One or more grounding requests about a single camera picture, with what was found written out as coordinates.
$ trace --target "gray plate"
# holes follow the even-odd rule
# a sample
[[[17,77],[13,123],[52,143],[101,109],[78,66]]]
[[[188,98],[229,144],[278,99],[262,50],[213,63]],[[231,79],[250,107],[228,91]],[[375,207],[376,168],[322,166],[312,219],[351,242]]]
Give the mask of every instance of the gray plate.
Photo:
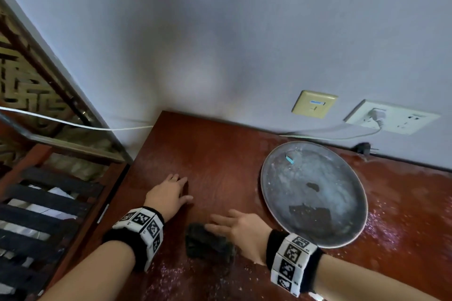
[[[363,185],[340,156],[322,145],[301,141],[280,145],[265,159],[260,179],[265,202],[278,223],[322,248],[347,245],[364,229]]]

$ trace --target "hand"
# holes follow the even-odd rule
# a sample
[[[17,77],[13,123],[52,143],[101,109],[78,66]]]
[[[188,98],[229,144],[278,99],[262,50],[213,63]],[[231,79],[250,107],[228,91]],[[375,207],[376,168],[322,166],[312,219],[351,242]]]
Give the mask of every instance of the hand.
[[[229,217],[212,214],[218,225],[206,224],[207,231],[226,237],[241,249],[242,256],[265,265],[268,237],[272,229],[257,214],[245,214],[234,209]]]
[[[169,174],[161,184],[156,185],[146,194],[144,206],[154,208],[163,216],[165,222],[174,217],[179,208],[185,203],[192,203],[193,196],[180,196],[187,178],[179,181],[178,174]]]

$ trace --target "wristband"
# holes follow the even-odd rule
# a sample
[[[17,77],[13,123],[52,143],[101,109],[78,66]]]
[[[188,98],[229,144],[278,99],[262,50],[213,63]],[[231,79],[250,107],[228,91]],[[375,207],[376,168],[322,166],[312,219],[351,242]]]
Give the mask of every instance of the wristband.
[[[313,293],[315,272],[323,253],[319,247],[295,233],[273,230],[268,238],[266,254],[271,282],[296,297],[300,293]]]
[[[126,243],[135,255],[134,270],[147,271],[163,241],[163,225],[163,217],[155,209],[135,208],[105,233],[102,243],[107,241]]]

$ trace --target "wall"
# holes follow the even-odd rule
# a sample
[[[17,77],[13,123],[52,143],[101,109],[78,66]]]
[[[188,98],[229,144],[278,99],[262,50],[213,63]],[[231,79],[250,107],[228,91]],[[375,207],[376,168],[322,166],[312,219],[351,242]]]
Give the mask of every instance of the wall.
[[[164,108],[348,137],[369,130],[343,118],[376,99],[442,114],[369,137],[379,154],[452,168],[452,0],[14,1],[110,127]],[[303,89],[339,96],[325,119],[291,113]],[[136,155],[146,131],[117,136]]]

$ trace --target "plug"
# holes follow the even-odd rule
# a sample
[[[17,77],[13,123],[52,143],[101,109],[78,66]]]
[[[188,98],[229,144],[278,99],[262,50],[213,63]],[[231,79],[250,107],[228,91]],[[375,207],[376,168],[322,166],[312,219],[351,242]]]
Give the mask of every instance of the plug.
[[[382,129],[385,124],[386,110],[372,109],[369,111],[369,115],[372,117],[374,121],[376,121],[378,126]]]

